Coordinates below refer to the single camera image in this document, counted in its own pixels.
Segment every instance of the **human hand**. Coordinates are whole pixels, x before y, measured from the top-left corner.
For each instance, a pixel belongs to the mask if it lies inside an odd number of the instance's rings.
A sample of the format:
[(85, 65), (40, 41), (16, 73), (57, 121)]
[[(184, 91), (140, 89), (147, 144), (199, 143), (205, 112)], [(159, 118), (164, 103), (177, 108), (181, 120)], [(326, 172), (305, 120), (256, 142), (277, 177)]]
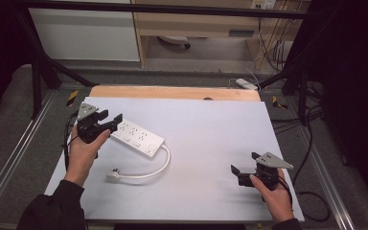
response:
[(71, 132), (71, 140), (73, 141), (70, 144), (68, 170), (64, 179), (82, 187), (94, 164), (98, 150), (110, 135), (110, 130), (102, 132), (90, 144), (84, 143), (80, 137), (77, 137), (77, 134), (77, 126), (73, 126)]
[[(281, 169), (278, 169), (279, 176), (283, 179), (285, 175)], [(253, 174), (250, 174), (250, 180), (255, 188), (262, 194), (268, 211), (270, 212), (275, 223), (294, 219), (292, 207), (289, 200), (288, 192), (280, 183), (277, 184), (275, 190), (270, 191), (265, 184)]]

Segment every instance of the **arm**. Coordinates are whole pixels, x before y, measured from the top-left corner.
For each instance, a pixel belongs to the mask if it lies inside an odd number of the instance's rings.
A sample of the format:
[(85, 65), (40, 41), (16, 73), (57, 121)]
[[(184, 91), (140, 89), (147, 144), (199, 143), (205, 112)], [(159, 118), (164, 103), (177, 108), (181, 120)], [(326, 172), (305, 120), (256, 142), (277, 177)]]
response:
[[(97, 151), (109, 137), (106, 130), (98, 138), (85, 144), (74, 139), (70, 147), (70, 162), (64, 179), (59, 182), (53, 195), (38, 195), (25, 209), (17, 225), (26, 229), (85, 229), (84, 213), (80, 205), (83, 184), (89, 175)], [(72, 140), (77, 136), (74, 126)]]
[[(285, 177), (282, 170), (279, 169), (278, 172), (279, 176)], [(273, 217), (275, 223), (273, 230), (301, 229), (300, 223), (292, 214), (292, 207), (286, 188), (278, 184), (274, 191), (270, 191), (258, 177), (251, 174), (250, 179), (255, 188), (262, 194), (268, 211)]]

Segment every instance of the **gray floor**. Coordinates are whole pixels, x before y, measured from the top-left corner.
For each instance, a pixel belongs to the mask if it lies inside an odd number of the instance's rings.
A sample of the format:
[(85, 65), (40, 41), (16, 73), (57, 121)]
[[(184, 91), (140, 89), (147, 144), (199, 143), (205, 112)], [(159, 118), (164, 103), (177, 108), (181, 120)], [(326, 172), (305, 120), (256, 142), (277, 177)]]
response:
[[(156, 38), (152, 39), (148, 65), (144, 68), (118, 66), (117, 70), (114, 70), (115, 66), (111, 66), (106, 70), (98, 70), (98, 66), (94, 66), (76, 71), (88, 79), (105, 84), (237, 87), (233, 79), (252, 78), (248, 70), (253, 70), (253, 63), (251, 56), (244, 51), (243, 41), (210, 38), (194, 38), (190, 41), (192, 48), (185, 50), (182, 47), (163, 44)], [(258, 76), (259, 80), (267, 78), (272, 72), (267, 69)], [(271, 85), (270, 89), (274, 91), (261, 92), (262, 100), (266, 102), (272, 119), (292, 118), (289, 109), (272, 106), (271, 94), (278, 92), (275, 89), (281, 87), (281, 84), (280, 81)], [(31, 89), (30, 70), (19, 69), (13, 75), (13, 81), (0, 104), (0, 171), (30, 122)], [(89, 88), (80, 88), (74, 105), (67, 107), (65, 104), (71, 91), (72, 89), (67, 88), (55, 92), (47, 115), (0, 197), (0, 223), (16, 224), (26, 205), (37, 194), (44, 192), (61, 154), (63, 124), (69, 114), (77, 109), (76, 104), (88, 95)], [(287, 103), (284, 97), (277, 96), (279, 103)], [(309, 101), (309, 104), (314, 106), (316, 102)], [(312, 131), (313, 142), (332, 175), (356, 229), (368, 229), (368, 190), (365, 183), (355, 168), (342, 164), (341, 153), (326, 121), (313, 121)], [(280, 133), (277, 139), (285, 159), (294, 166), (299, 166), (307, 150), (299, 129), (296, 127)], [(316, 192), (325, 197), (310, 160), (299, 175), (296, 190)], [(324, 217), (325, 209), (316, 198), (304, 195), (300, 203), (304, 212), (315, 217)], [(303, 227), (338, 229), (338, 224), (335, 217), (331, 216), (325, 222), (308, 219), (303, 223)], [(252, 224), (248, 228), (258, 229), (258, 226)]]

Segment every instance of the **black sleeve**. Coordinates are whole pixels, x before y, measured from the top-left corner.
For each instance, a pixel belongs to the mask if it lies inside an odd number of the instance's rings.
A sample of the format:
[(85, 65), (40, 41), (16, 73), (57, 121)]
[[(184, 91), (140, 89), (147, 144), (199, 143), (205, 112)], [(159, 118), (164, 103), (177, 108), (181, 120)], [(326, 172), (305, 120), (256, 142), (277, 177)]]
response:
[(283, 222), (276, 223), (271, 230), (301, 230), (300, 222), (298, 219), (292, 218)]
[(25, 209), (17, 225), (27, 229), (85, 229), (80, 199), (83, 188), (61, 180), (53, 195), (38, 195)]

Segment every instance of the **white cable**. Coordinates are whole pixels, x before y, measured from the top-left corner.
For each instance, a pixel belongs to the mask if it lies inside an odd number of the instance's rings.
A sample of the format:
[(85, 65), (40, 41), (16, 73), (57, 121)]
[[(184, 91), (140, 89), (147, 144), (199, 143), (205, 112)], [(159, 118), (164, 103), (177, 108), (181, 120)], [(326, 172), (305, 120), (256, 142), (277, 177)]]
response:
[(151, 177), (153, 175), (161, 173), (162, 171), (164, 171), (167, 168), (167, 166), (170, 163), (170, 158), (171, 158), (169, 148), (167, 148), (167, 146), (165, 146), (165, 145), (162, 145), (161, 148), (164, 149), (167, 152), (167, 160), (166, 160), (166, 163), (164, 164), (164, 166), (162, 168), (160, 168), (160, 170), (158, 170), (156, 172), (149, 173), (149, 174), (144, 174), (144, 175), (123, 175), (123, 174), (119, 174), (119, 171), (116, 171), (116, 172), (113, 171), (113, 172), (110, 172), (107, 176), (112, 177), (114, 179), (143, 179), (143, 178)]

